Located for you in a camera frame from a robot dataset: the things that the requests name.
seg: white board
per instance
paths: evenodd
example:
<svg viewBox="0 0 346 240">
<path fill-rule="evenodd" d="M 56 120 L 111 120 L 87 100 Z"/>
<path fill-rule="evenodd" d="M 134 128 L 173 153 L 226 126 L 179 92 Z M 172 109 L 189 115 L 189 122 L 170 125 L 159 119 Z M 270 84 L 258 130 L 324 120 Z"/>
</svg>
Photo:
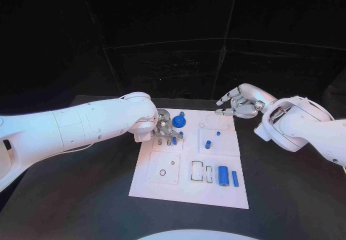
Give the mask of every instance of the white board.
<svg viewBox="0 0 346 240">
<path fill-rule="evenodd" d="M 215 115 L 213 111 L 166 110 L 170 118 L 185 112 L 186 125 L 175 129 L 183 132 L 183 139 L 176 145 L 167 145 L 166 137 L 141 143 L 128 196 L 250 209 L 234 117 Z M 192 161 L 202 162 L 202 181 L 192 180 Z M 219 186 L 219 166 L 228 167 L 229 186 Z"/>
</svg>

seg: robotic hand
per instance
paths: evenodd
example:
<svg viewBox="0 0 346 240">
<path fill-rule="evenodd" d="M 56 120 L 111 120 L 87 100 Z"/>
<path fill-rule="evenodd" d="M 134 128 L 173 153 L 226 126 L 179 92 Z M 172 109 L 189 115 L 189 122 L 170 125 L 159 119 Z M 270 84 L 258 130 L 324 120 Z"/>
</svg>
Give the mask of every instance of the robotic hand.
<svg viewBox="0 0 346 240">
<path fill-rule="evenodd" d="M 154 135 L 183 138 L 173 131 L 169 112 L 156 108 L 144 92 L 55 111 L 0 116 L 0 191 L 36 162 L 126 132 L 136 142 Z"/>
<path fill-rule="evenodd" d="M 254 129 L 265 140 L 296 152 L 307 143 L 322 156 L 346 167 L 346 119 L 335 120 L 327 110 L 303 97 L 277 99 L 264 90 L 244 83 L 231 90 L 216 105 L 231 100 L 231 108 L 218 109 L 216 115 L 254 118 L 263 112 Z"/>
</svg>

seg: dark table surface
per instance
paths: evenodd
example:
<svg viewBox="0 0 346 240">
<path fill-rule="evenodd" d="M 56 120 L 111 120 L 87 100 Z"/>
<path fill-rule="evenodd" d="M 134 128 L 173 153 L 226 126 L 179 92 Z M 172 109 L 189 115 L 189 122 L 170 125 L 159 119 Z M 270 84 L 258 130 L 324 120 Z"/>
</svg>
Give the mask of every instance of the dark table surface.
<svg viewBox="0 0 346 240">
<path fill-rule="evenodd" d="M 72 105 L 108 99 L 77 96 Z M 213 100 L 153 99 L 215 110 Z M 250 209 L 130 197 L 141 144 L 130 133 L 38 162 L 0 213 L 0 239 L 124 239 L 205 229 L 264 240 L 346 239 L 346 174 L 307 145 L 288 152 L 235 118 Z"/>
</svg>

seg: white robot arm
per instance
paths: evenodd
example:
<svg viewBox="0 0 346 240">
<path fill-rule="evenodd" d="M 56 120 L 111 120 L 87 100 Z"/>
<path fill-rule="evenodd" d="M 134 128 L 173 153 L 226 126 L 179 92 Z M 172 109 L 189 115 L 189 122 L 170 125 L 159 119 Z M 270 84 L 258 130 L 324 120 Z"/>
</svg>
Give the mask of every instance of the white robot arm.
<svg viewBox="0 0 346 240">
<path fill-rule="evenodd" d="M 0 116 L 0 191 L 36 162 L 126 132 L 136 142 L 154 135 L 183 138 L 159 111 L 150 96 L 133 92 L 61 110 Z"/>
<path fill-rule="evenodd" d="M 327 110 L 303 97 L 277 99 L 264 90 L 244 83 L 231 90 L 216 105 L 231 100 L 231 108 L 215 114 L 252 118 L 263 112 L 254 129 L 265 140 L 296 152 L 310 143 L 322 156 L 346 167 L 346 119 L 335 120 Z"/>
</svg>

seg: blue object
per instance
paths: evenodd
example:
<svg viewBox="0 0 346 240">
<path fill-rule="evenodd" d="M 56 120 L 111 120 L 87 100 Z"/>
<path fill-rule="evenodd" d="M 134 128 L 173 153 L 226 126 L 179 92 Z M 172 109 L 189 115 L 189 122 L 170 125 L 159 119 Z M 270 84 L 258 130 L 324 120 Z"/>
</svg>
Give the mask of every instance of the blue object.
<svg viewBox="0 0 346 240">
<path fill-rule="evenodd" d="M 179 116 L 172 119 L 172 124 L 176 128 L 182 128 L 186 125 L 185 113 L 182 112 Z"/>
<path fill-rule="evenodd" d="M 218 167 L 218 184 L 222 187 L 229 186 L 229 169 L 226 166 Z"/>
<path fill-rule="evenodd" d="M 235 187 L 239 187 L 238 177 L 237 177 L 237 171 L 232 171 L 232 182 L 234 182 L 234 186 L 235 186 Z"/>
<path fill-rule="evenodd" d="M 205 143 L 205 148 L 206 148 L 206 149 L 211 148 L 211 144 L 212 144 L 212 142 L 208 140 L 206 143 Z"/>
</svg>

